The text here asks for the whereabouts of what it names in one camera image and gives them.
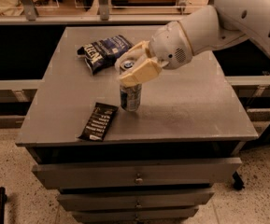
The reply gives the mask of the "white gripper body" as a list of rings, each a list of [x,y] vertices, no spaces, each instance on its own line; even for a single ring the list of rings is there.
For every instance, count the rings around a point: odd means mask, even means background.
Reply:
[[[192,60],[192,48],[181,25],[172,21],[159,28],[149,41],[149,52],[163,69],[174,70]]]

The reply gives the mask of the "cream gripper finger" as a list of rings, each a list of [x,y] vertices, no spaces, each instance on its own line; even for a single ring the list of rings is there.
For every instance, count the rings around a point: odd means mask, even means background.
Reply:
[[[147,58],[145,61],[136,61],[133,68],[123,72],[119,76],[119,82],[125,87],[133,87],[153,80],[163,70],[167,62],[159,62],[157,59]]]
[[[140,41],[115,62],[118,72],[134,72],[148,64],[149,61],[149,41]]]

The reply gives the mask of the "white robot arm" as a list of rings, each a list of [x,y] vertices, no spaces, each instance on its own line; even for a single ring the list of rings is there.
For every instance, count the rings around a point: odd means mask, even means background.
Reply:
[[[179,21],[159,28],[149,41],[141,41],[115,63],[134,61],[119,76],[132,87],[156,78],[164,69],[178,69],[207,50],[221,50],[251,40],[270,59],[270,0],[209,0]]]

